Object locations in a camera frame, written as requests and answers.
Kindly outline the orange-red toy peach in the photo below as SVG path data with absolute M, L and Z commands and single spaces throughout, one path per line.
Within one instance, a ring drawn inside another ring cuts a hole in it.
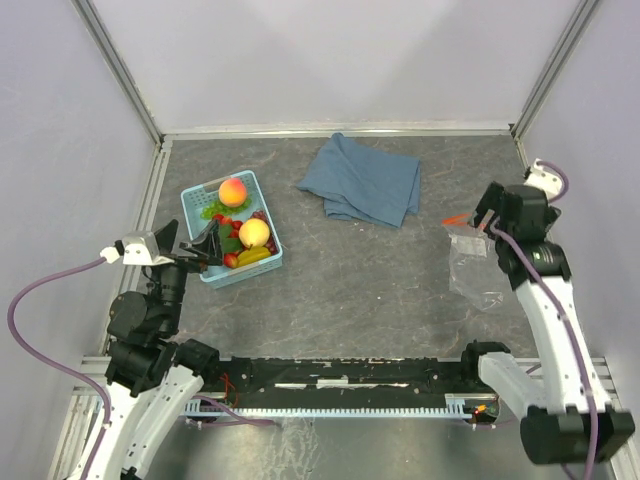
M 219 201 L 223 205 L 231 208 L 241 206 L 247 197 L 247 188 L 237 177 L 230 177 L 224 180 L 218 190 Z

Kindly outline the yellow toy pear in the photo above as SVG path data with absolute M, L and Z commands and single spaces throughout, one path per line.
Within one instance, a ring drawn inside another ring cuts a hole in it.
M 238 238 L 247 249 L 265 246 L 270 235 L 268 224 L 259 218 L 248 219 L 238 231 Z

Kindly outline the clear zip bag orange zipper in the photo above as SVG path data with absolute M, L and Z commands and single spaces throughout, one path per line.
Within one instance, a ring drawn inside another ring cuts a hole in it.
M 506 277 L 493 243 L 468 220 L 469 214 L 459 214 L 441 222 L 450 240 L 449 288 L 481 311 L 495 310 L 504 302 Z

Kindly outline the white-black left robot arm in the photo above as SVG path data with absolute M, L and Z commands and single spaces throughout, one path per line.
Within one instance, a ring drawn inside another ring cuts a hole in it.
M 107 400 L 98 415 L 74 479 L 142 479 L 187 402 L 221 378 L 219 353 L 201 342 L 173 342 L 187 277 L 223 260 L 220 224 L 212 220 L 173 252 L 178 221 L 133 232 L 104 249 L 109 263 L 140 266 L 145 293 L 127 291 L 112 302 L 105 372 Z

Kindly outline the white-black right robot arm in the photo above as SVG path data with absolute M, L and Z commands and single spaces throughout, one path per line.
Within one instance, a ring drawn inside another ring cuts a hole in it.
M 469 219 L 494 242 L 533 333 L 542 382 L 498 343 L 470 344 L 458 370 L 467 389 L 489 386 L 506 403 L 532 463 L 581 463 L 589 478 L 595 464 L 611 460 L 631 439 L 635 423 L 602 386 L 577 318 L 568 260 L 547 238 L 560 214 L 539 188 L 492 182 Z

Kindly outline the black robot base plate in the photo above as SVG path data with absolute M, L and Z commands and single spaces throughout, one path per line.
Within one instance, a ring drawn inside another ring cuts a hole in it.
M 234 357 L 205 380 L 207 393 L 228 393 L 240 408 L 439 408 L 445 397 L 493 399 L 458 361 L 405 359 L 276 359 Z

